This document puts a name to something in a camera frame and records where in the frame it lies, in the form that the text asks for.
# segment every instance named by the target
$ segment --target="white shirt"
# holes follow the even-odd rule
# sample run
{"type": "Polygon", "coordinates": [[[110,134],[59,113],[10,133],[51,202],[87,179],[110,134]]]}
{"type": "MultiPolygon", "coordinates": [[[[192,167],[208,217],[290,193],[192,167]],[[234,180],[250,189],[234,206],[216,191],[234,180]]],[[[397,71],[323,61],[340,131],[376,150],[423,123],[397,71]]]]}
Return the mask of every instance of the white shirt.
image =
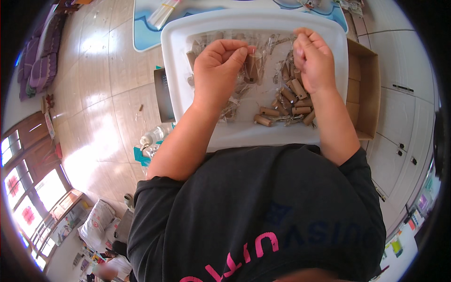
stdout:
{"type": "Polygon", "coordinates": [[[108,266],[114,267],[118,271],[117,278],[124,280],[130,272],[132,272],[132,265],[123,255],[118,254],[115,258],[107,262],[108,266]]]}

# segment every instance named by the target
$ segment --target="seated person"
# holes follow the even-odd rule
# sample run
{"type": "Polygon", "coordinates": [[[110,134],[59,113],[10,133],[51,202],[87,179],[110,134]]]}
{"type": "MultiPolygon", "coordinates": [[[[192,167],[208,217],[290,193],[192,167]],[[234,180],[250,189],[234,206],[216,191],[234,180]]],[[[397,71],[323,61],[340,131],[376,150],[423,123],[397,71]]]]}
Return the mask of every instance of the seated person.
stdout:
{"type": "Polygon", "coordinates": [[[115,277],[128,282],[130,281],[130,272],[132,272],[132,265],[126,257],[121,254],[106,251],[105,254],[109,256],[106,263],[98,264],[92,269],[92,273],[102,279],[103,281],[111,281],[115,277]]]}

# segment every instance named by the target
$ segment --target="white plastic tray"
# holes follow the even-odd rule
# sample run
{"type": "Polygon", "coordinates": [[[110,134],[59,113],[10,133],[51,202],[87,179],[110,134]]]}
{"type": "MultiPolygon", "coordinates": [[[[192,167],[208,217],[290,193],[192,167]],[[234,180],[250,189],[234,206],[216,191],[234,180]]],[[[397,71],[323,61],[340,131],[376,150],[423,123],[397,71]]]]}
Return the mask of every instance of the white plastic tray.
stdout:
{"type": "MultiPolygon", "coordinates": [[[[348,46],[343,28],[328,19],[288,10],[274,9],[225,9],[206,12],[180,18],[165,26],[161,33],[161,46],[166,76],[175,120],[179,121],[193,102],[193,89],[186,78],[191,69],[186,52],[191,50],[194,34],[214,30],[242,29],[273,31],[273,33],[292,33],[297,27],[308,27],[318,32],[326,41],[335,59],[335,77],[338,92],[346,101],[348,88],[348,46]]],[[[283,126],[276,122],[270,128],[256,125],[253,116],[258,112],[258,102],[274,100],[275,91],[269,86],[272,76],[266,75],[271,82],[254,88],[246,94],[246,102],[238,109],[237,120],[232,123],[218,124],[210,140],[208,151],[221,148],[282,145],[287,143],[319,144],[319,130],[313,130],[303,123],[283,126]],[[252,102],[252,97],[261,97],[252,102]]]]}

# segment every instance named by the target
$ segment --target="brown cardboard box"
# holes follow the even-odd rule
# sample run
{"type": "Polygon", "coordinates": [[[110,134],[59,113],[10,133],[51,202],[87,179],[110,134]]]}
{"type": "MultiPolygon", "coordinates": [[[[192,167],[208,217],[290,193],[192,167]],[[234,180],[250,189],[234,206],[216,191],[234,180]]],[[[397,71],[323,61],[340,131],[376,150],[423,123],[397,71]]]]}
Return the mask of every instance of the brown cardboard box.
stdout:
{"type": "Polygon", "coordinates": [[[381,104],[377,54],[348,39],[349,80],[346,109],[359,140],[373,140],[381,104]]]}

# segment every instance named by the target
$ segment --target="black t-shirt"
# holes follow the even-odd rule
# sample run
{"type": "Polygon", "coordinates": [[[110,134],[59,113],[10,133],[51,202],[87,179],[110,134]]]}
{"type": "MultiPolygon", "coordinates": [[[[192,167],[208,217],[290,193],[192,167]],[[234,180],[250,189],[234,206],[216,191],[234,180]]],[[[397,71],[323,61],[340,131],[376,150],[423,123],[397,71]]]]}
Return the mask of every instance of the black t-shirt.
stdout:
{"type": "Polygon", "coordinates": [[[138,182],[134,202],[140,282],[273,281],[302,268],[367,281],[384,250],[362,148],[340,167],[313,145],[220,150],[186,182],[138,182]]]}

